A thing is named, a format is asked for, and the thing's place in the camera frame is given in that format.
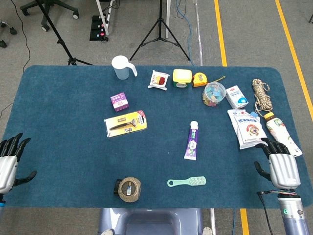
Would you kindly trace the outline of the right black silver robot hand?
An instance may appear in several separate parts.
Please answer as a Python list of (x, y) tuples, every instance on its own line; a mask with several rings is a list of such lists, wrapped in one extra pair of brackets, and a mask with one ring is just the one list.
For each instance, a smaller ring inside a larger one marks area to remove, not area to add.
[(277, 189), (291, 190), (301, 185), (299, 171), (295, 157), (288, 148), (280, 142), (271, 141), (268, 138), (261, 138), (263, 143), (255, 145), (265, 153), (270, 172), (261, 168), (258, 161), (254, 162), (259, 175), (271, 181)]

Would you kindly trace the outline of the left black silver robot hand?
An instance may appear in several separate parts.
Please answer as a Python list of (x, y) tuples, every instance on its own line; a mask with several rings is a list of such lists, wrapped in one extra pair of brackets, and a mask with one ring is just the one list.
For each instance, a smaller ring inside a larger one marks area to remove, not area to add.
[(23, 133), (0, 142), (0, 200), (4, 195), (12, 190), (13, 187), (30, 182), (36, 175), (37, 171), (32, 171), (25, 178), (16, 178), (18, 164), (20, 162), (25, 146), (31, 138), (20, 141)]

